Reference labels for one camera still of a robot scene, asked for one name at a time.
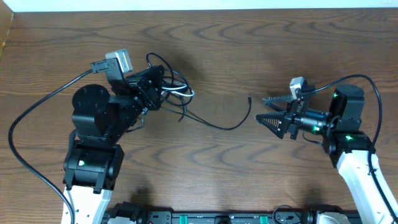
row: robotic hand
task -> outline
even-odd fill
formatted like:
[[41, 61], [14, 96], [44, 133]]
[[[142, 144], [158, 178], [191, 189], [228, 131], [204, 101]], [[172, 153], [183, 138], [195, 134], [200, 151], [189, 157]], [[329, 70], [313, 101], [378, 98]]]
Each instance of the robotic hand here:
[[[337, 86], [329, 112], [308, 108], [308, 102], [316, 92], [354, 77], [370, 81], [379, 99], [379, 124], [373, 142], [359, 130], [364, 107], [362, 88], [350, 84]], [[296, 140], [299, 130], [322, 135], [322, 143], [311, 142], [321, 145], [329, 154], [333, 167], [348, 185], [362, 222], [398, 222], [398, 204], [383, 177], [374, 150], [381, 126], [381, 100], [373, 81], [364, 75], [352, 75], [316, 90], [303, 77], [298, 77], [290, 82], [290, 91], [290, 96], [264, 100], [265, 105], [276, 112], [256, 115], [257, 122], [281, 139], [289, 132], [290, 138]], [[274, 104], [281, 101], [287, 102], [286, 110]]]

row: white wall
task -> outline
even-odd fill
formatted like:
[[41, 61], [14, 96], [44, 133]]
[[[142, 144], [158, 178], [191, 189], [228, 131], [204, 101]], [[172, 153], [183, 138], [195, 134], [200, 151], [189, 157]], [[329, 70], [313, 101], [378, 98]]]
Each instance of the white wall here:
[[14, 12], [398, 7], [398, 0], [3, 0]]

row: wooden table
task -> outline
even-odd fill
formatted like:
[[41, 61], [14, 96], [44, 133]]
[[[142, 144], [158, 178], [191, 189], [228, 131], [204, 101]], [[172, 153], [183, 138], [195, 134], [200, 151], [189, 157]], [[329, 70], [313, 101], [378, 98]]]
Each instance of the wooden table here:
[[[354, 73], [369, 75], [381, 92], [377, 154], [398, 196], [397, 9], [17, 13], [0, 61], [2, 223], [59, 223], [62, 213], [59, 197], [9, 150], [12, 121], [106, 52], [123, 48], [135, 71], [147, 67], [147, 52], [166, 58], [197, 91], [188, 109], [211, 123], [238, 123], [247, 94], [253, 106], [234, 131], [151, 111], [145, 129], [119, 141], [126, 155], [110, 207], [130, 201], [174, 210], [264, 211], [283, 203], [355, 209], [323, 149], [301, 137], [282, 141], [253, 119], [271, 112], [261, 99], [287, 94], [293, 77], [320, 87]], [[15, 131], [19, 152], [61, 189], [72, 96], [89, 83], [109, 88], [103, 74], [89, 75], [31, 112]], [[361, 128], [372, 137], [372, 88], [365, 80], [350, 83], [365, 89]], [[327, 110], [332, 92], [316, 96], [311, 107]]]

